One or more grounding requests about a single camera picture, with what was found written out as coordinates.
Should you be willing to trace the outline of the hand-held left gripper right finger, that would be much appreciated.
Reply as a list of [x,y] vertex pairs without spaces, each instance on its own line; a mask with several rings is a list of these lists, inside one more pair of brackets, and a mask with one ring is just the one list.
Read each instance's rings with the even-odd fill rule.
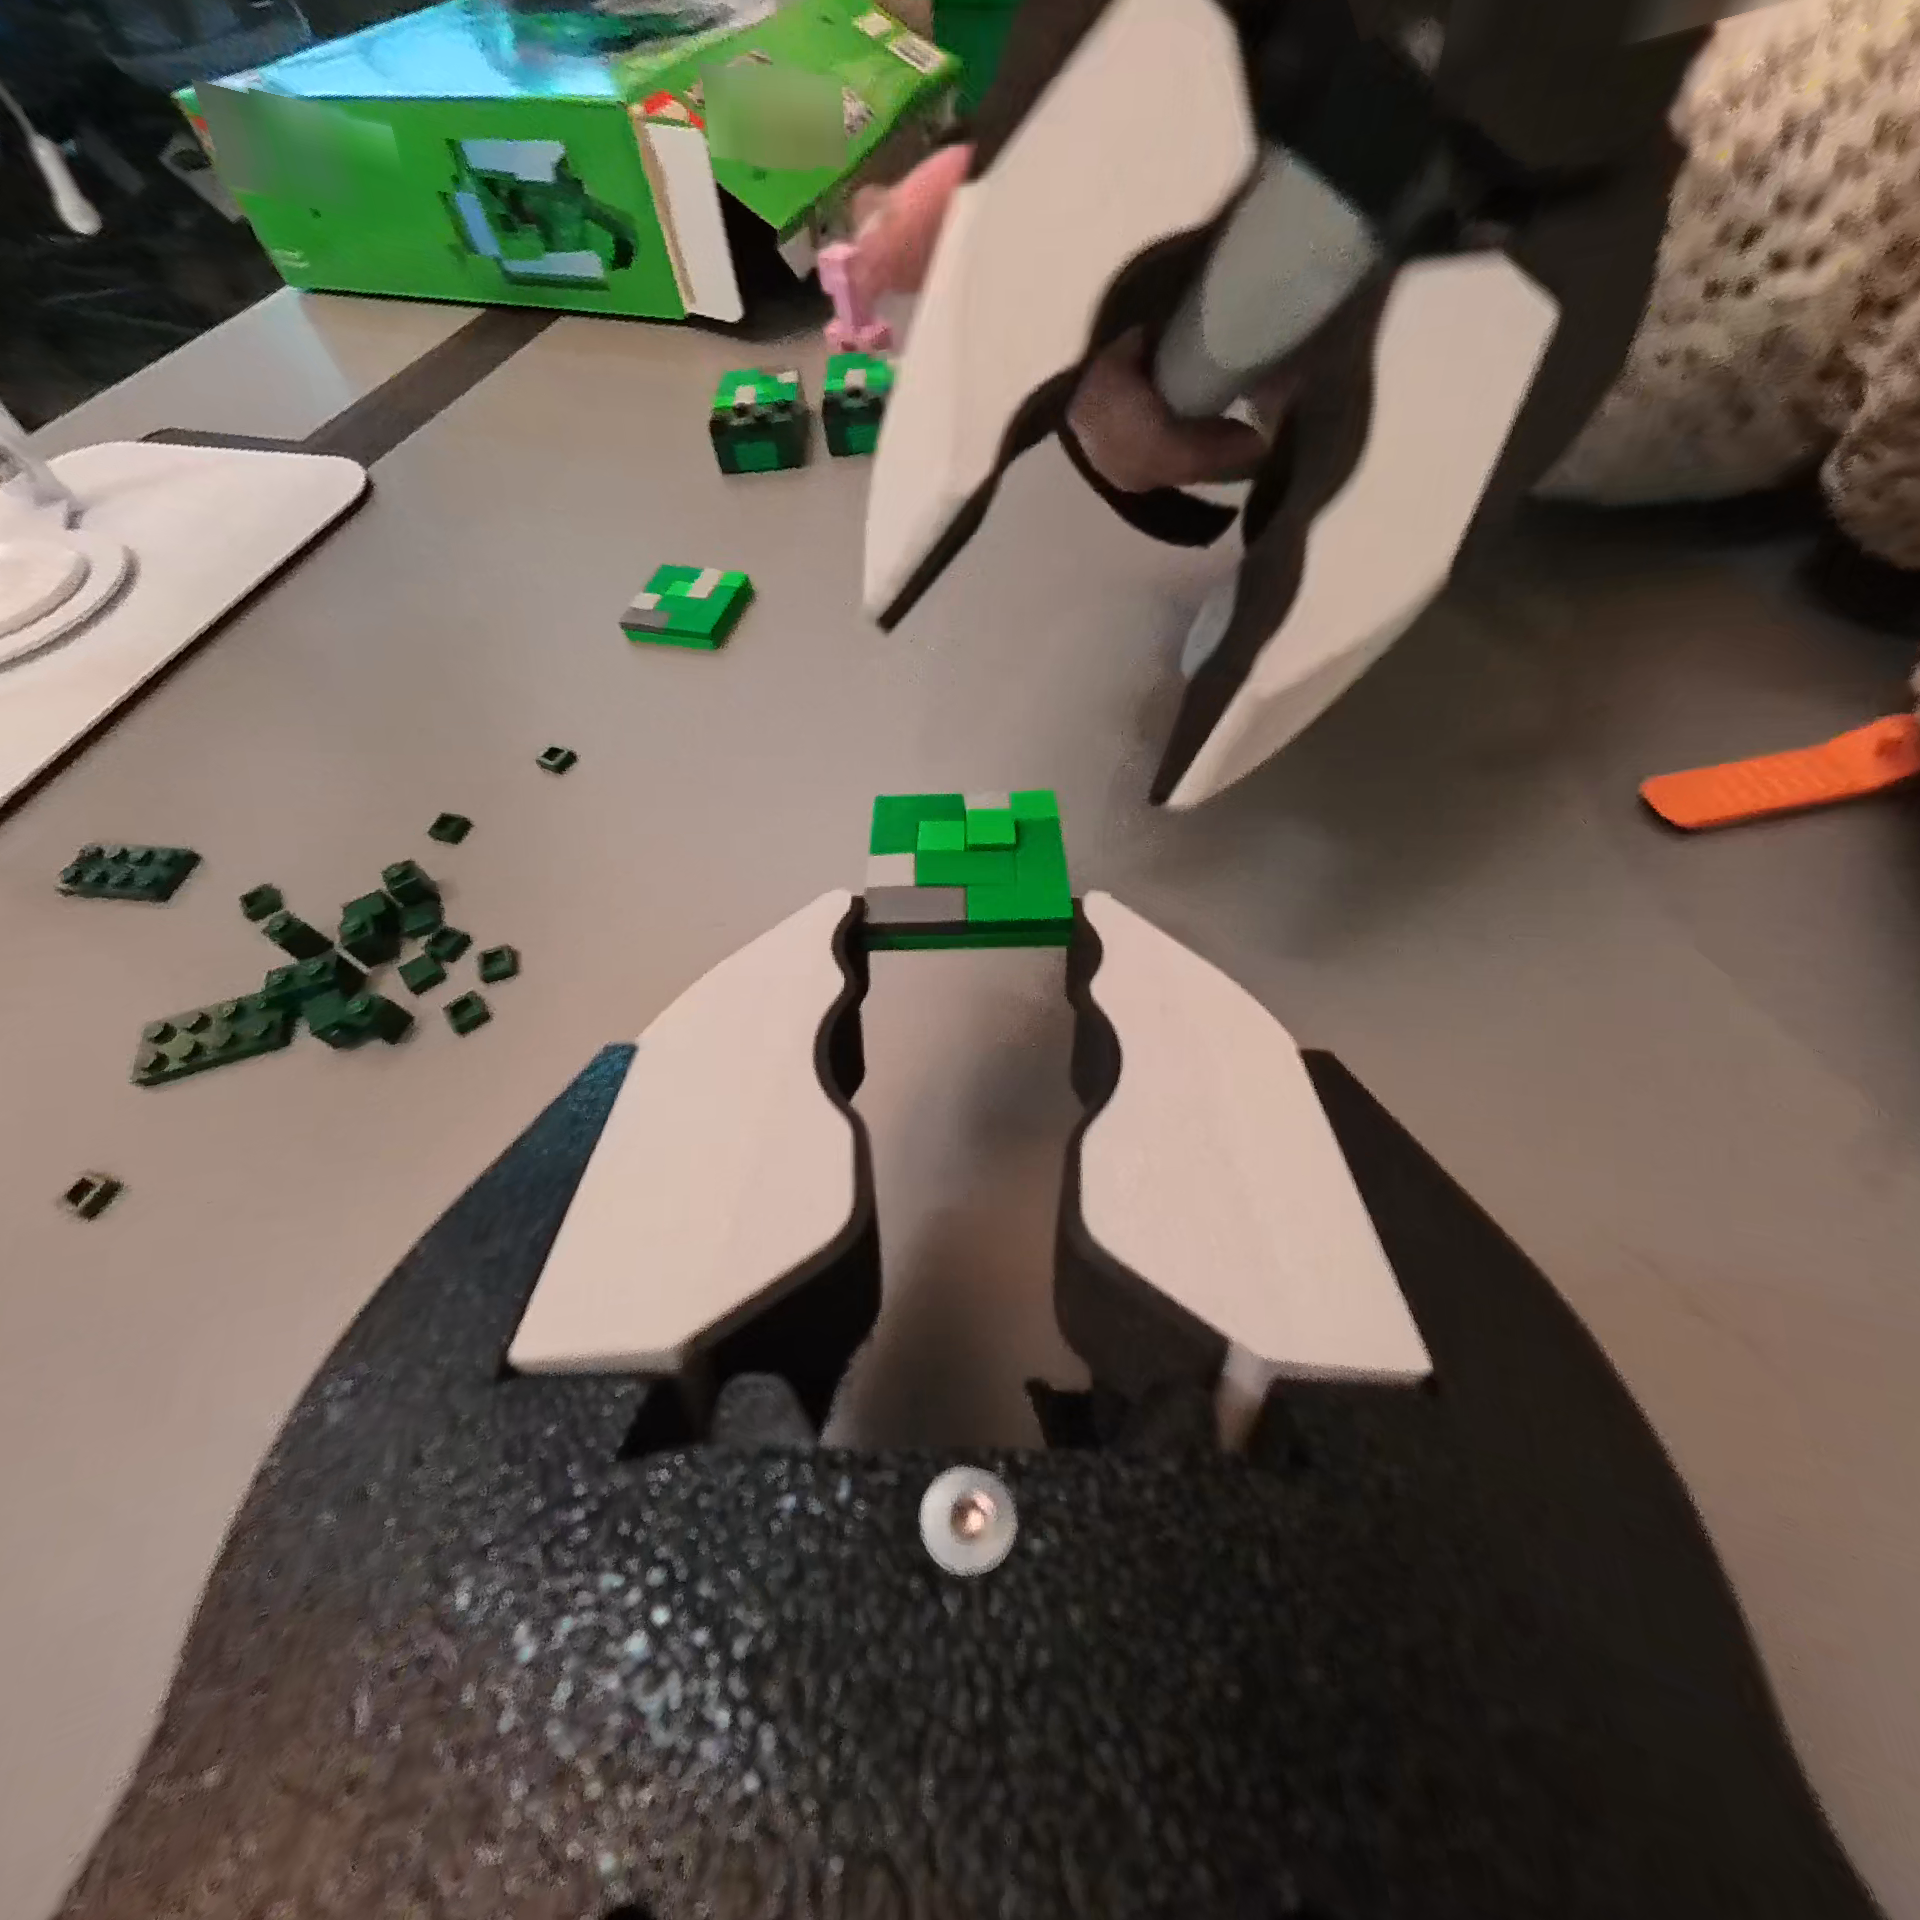
[[1419,1387],[1433,1357],[1282,1019],[1109,892],[1068,948],[1056,1317],[1098,1387],[1196,1395],[1242,1449],[1276,1386]]

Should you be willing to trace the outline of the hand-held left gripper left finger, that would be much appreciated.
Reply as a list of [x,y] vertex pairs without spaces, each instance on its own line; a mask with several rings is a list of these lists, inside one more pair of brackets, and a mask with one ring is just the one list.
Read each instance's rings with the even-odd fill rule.
[[516,1377],[635,1378],[641,1431],[671,1444],[743,1377],[827,1426],[881,1311],[860,930],[832,886],[641,1030],[512,1332]]

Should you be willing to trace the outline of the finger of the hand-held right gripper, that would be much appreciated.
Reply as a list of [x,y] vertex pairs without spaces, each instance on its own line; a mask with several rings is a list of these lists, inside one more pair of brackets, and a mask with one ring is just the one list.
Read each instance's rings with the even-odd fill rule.
[[1115,279],[1251,174],[1231,14],[1106,5],[988,143],[947,205],[873,457],[866,612],[885,631],[971,539],[1023,409],[1080,370]]
[[1280,754],[1447,588],[1557,331],[1503,254],[1407,267],[1356,387],[1317,374],[1291,419],[1280,506],[1208,604],[1149,787],[1196,810]]

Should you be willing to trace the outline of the green lego panel with studs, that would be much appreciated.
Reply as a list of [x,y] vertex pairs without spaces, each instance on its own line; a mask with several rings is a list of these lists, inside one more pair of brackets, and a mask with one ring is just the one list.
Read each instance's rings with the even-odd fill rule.
[[863,933],[873,953],[1066,948],[1075,897],[1045,787],[879,796]]

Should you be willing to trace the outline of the pink lego pig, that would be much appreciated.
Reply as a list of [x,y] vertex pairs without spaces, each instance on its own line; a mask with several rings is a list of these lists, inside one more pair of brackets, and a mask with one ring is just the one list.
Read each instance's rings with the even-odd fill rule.
[[819,254],[819,284],[831,302],[823,330],[831,355],[890,355],[896,327],[882,310],[898,279],[898,246],[876,234],[831,243]]

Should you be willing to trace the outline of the dark green lego cube build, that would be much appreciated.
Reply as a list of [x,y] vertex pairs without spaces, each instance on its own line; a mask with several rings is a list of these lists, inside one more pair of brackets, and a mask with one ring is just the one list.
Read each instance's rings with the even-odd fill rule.
[[722,476],[788,473],[809,465],[812,412],[793,369],[733,369],[719,377],[709,444]]
[[873,457],[896,385],[881,353],[831,353],[823,374],[823,436],[835,459]]

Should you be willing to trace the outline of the flat green lego panel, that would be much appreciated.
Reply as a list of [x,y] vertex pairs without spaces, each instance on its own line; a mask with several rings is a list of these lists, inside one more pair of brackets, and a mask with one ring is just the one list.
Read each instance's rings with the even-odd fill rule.
[[713,653],[727,647],[755,599],[743,569],[664,563],[619,612],[631,643]]

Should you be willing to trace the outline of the green lego box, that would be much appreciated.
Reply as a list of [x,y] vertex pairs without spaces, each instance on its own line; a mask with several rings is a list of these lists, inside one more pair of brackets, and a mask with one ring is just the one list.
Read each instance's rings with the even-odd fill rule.
[[954,108],[912,5],[432,5],[176,103],[304,293],[748,325]]

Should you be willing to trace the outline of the person's right hand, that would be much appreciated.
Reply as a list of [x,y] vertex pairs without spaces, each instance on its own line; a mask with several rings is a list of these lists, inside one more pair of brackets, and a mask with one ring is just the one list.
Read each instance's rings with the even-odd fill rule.
[[1176,415],[1125,353],[1088,364],[1066,423],[1093,473],[1125,493],[1248,482],[1269,453],[1258,423]]

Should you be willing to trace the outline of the pile of dark green pieces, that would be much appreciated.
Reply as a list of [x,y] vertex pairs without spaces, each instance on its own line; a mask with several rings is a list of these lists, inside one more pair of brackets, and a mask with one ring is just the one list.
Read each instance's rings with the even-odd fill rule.
[[[164,905],[200,865],[192,849],[91,843],[61,866],[57,892],[93,902]],[[443,889],[416,858],[386,865],[373,892],[343,902],[332,933],[290,909],[273,883],[247,889],[237,905],[279,963],[252,991],[147,1022],[128,1077],[136,1087],[171,1087],[273,1057],[303,1030],[329,1050],[400,1044],[416,1015],[380,990],[380,979],[418,998],[445,986],[448,971],[473,950],[471,933],[448,923]],[[59,1194],[59,1210],[96,1219],[124,1188],[119,1178],[89,1167]]]

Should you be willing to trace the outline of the orange brick separator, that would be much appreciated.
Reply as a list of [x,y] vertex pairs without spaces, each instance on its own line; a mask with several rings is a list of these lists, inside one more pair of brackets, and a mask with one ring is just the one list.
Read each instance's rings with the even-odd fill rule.
[[1640,803],[1679,831],[1716,831],[1873,799],[1917,780],[1917,721],[1884,716],[1811,748],[1652,775]]

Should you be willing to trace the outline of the white book stand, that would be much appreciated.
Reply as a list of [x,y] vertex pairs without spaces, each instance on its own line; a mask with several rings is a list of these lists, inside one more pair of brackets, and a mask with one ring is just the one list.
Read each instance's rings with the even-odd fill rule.
[[3,803],[25,797],[371,491],[355,459],[5,425]]

